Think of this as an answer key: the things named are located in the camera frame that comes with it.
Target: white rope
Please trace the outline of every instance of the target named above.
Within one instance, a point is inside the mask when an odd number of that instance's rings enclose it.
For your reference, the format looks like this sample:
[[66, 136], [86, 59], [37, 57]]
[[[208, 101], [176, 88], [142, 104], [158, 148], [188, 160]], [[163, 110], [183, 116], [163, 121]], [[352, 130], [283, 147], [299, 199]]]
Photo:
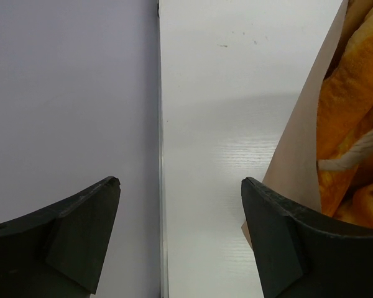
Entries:
[[373, 129], [360, 138], [352, 148], [340, 158], [318, 160], [320, 171], [346, 171], [352, 169], [373, 154]]

